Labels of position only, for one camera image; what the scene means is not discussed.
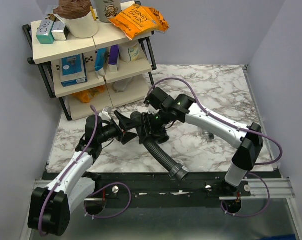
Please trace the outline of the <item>grey tee pipe fitting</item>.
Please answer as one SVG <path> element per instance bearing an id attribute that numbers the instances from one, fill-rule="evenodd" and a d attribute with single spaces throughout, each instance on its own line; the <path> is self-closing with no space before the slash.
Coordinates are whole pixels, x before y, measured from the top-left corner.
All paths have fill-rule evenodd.
<path id="1" fill-rule="evenodd" d="M 136 133 L 141 145 L 145 140 L 152 139 L 157 144 L 163 144 L 169 140 L 169 136 L 159 115 L 133 112 L 130 119 L 137 123 Z"/>

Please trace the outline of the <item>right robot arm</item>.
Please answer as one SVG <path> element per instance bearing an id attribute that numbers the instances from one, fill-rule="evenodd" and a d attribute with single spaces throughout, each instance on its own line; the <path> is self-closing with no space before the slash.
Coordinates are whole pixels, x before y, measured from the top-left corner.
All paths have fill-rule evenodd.
<path id="1" fill-rule="evenodd" d="M 147 94 L 145 103 L 157 111 L 149 118 L 152 130 L 179 121 L 208 130 L 235 148 L 221 191 L 227 196 L 238 192 L 240 182 L 255 166 L 263 147 L 259 124 L 247 126 L 232 121 L 203 107 L 194 97 L 180 94 L 173 98 L 157 87 Z"/>

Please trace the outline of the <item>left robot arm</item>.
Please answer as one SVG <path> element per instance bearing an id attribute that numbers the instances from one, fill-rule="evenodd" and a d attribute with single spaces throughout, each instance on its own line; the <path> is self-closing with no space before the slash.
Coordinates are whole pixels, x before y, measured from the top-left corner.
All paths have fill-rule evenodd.
<path id="1" fill-rule="evenodd" d="M 28 228 L 40 236 L 61 236 L 70 221 L 71 212 L 88 195 L 97 197 L 102 190 L 99 182 L 83 177 L 102 151 L 102 144 L 117 140 L 125 145 L 137 135 L 112 118 L 102 119 L 94 112 L 86 118 L 85 132 L 64 169 L 45 187 L 36 187 L 31 194 Z"/>

